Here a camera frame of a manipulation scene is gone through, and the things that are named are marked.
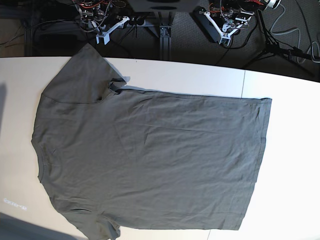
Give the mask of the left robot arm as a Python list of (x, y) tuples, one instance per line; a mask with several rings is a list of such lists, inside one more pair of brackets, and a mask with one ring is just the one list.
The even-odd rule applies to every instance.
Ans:
[(197, 7), (193, 16), (214, 43), (229, 46), (234, 35), (249, 27), (254, 12), (243, 9), (239, 0), (214, 0), (208, 9)]

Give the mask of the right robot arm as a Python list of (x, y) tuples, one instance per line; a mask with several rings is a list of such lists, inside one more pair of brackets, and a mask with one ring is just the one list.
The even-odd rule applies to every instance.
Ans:
[(123, 0), (73, 0), (72, 3), (79, 12), (80, 29), (86, 34), (95, 34), (97, 43), (108, 44), (113, 31), (130, 21), (120, 12), (127, 6)]

